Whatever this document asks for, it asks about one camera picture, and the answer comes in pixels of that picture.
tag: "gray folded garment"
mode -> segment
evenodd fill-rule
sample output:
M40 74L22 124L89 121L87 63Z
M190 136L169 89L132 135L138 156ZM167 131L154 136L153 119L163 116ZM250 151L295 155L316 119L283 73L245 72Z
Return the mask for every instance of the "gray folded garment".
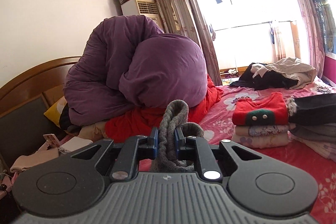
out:
M152 161L152 172L192 172L194 165L176 157L174 130L180 126L185 137L203 137L203 129L194 122L187 122L189 108L182 100L172 101L166 108L159 127L157 158Z
M336 143L336 124L334 123L320 126L300 126L297 124L290 132L304 140Z

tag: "metal screw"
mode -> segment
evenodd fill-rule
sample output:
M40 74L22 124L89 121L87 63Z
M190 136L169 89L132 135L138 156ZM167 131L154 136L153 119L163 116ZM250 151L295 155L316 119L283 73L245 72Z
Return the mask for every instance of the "metal screw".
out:
M217 171L207 171L204 172L203 176L206 179L219 179L221 177L221 174Z
M112 178L117 180L123 180L128 178L128 173L125 171L116 171L112 174Z

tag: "red sweater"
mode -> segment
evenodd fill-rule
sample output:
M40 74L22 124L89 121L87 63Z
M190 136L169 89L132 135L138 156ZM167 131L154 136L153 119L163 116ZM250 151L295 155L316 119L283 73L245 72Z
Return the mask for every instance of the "red sweater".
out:
M208 90L205 98L197 106L190 108L188 121L199 123L209 109L220 101L222 95L223 91L215 87L208 75ZM159 127L165 110L164 108L135 107L124 115L109 120L105 125L105 133L115 143L122 143L135 135L149 136L152 127Z
M232 123L237 126L288 124L288 110L282 94L273 92L270 97L255 102L251 98L240 99Z

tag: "purple blanket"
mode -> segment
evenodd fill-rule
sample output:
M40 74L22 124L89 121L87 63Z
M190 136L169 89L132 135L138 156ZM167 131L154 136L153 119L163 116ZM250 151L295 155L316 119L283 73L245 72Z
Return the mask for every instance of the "purple blanket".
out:
M145 16L112 17L93 30L63 91L78 126L176 99L193 107L207 92L205 60L192 40L164 34Z

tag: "gray knitted fabric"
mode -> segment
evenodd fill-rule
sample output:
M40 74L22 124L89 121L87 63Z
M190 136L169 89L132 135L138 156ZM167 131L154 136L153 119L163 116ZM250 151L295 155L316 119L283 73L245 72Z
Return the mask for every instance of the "gray knitted fabric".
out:
M189 108L182 100L172 101L166 108L159 127L159 148L157 158L152 161L152 172L192 172L193 165L177 160L174 130L180 126L185 137L203 137L203 129L194 122L187 122Z

